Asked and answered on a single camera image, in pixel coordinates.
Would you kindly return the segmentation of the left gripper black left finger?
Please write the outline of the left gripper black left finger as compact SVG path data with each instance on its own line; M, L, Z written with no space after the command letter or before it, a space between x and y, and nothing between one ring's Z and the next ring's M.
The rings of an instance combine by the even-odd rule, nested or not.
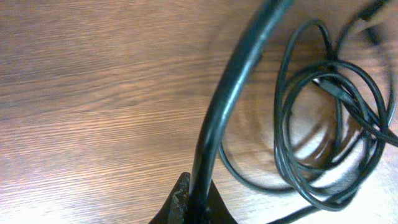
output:
M181 173L165 203L149 224L184 224L189 184L190 174Z

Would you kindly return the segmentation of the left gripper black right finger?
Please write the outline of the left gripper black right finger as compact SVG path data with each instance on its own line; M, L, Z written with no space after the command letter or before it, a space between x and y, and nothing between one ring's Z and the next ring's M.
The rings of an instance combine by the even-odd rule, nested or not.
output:
M228 211L214 182L211 182L208 192L208 204L205 211L205 223L208 224L237 224Z

